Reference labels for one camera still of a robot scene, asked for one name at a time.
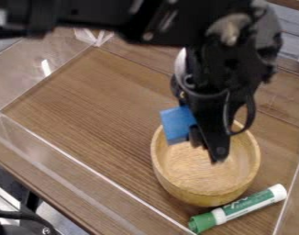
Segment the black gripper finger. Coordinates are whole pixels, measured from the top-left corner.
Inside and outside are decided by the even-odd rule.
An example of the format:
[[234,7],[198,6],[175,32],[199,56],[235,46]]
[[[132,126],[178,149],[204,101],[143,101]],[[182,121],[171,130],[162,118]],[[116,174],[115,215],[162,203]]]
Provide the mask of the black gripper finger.
[[195,117],[211,160],[223,162],[231,147],[231,137],[223,124],[223,105],[199,103]]
[[202,134],[196,125],[190,127],[188,140],[194,148],[199,148],[202,146]]

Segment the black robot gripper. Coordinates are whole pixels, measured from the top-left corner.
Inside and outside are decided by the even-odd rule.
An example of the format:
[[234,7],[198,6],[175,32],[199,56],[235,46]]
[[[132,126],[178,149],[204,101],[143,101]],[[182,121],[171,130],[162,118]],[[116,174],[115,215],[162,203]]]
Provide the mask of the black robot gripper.
[[276,73],[283,44],[272,12],[226,12],[188,25],[192,38],[175,61],[172,92],[198,123],[231,123],[242,106],[256,114],[255,92]]

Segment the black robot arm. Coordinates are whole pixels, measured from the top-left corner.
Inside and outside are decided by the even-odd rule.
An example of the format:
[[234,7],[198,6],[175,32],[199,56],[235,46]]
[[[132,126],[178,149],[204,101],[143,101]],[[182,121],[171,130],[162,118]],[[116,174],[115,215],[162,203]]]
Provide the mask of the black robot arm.
[[256,115],[256,90],[276,73],[283,38],[267,0],[0,0],[0,17],[0,39],[90,28],[175,47],[171,89],[194,121],[166,133],[168,141],[206,148],[212,162],[227,159],[235,114]]

